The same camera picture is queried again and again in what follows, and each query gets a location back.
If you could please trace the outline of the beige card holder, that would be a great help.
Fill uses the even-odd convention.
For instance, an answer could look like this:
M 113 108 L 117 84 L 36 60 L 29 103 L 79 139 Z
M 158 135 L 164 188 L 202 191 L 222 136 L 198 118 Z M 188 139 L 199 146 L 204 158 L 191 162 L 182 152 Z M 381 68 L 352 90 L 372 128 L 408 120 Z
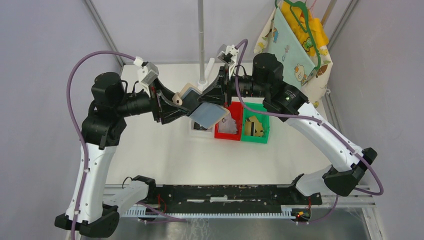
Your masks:
M 199 106 L 199 97 L 202 92 L 193 84 L 187 83 L 180 92 L 172 97 L 172 102 L 193 112 Z

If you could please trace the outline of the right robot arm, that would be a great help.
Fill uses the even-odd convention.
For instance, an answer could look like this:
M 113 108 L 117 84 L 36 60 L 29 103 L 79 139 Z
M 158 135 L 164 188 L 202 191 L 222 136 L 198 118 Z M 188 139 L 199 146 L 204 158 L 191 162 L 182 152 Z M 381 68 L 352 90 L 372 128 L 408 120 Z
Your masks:
M 284 66 L 271 53 L 253 59 L 252 74 L 236 75 L 236 54 L 219 53 L 223 62 L 218 76 L 200 95 L 200 102 L 229 106 L 233 97 L 262 98 L 264 114 L 279 118 L 308 138 L 330 161 L 313 173 L 301 174 L 289 189 L 289 199 L 302 204 L 312 194 L 329 190 L 346 197 L 359 190 L 366 172 L 375 175 L 372 163 L 377 152 L 362 148 L 343 136 L 315 109 L 308 97 L 284 81 Z

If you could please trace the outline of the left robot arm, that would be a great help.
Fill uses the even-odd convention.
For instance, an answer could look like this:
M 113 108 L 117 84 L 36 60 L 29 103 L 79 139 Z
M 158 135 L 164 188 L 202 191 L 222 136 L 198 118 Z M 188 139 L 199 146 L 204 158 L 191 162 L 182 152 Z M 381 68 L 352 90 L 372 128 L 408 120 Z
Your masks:
M 54 222 L 68 231 L 70 240 L 110 237 L 120 218 L 136 204 L 157 201 L 150 211 L 166 215 L 168 204 L 153 178 L 137 175 L 117 194 L 104 198 L 107 175 L 127 117 L 152 113 L 155 121 L 167 124 L 190 114 L 187 108 L 171 101 L 174 93 L 157 78 L 150 83 L 149 92 L 128 92 L 128 83 L 118 73 L 105 72 L 95 78 L 91 93 L 93 101 L 87 117 L 81 125 L 74 125 L 81 143 L 74 193 L 67 210 Z

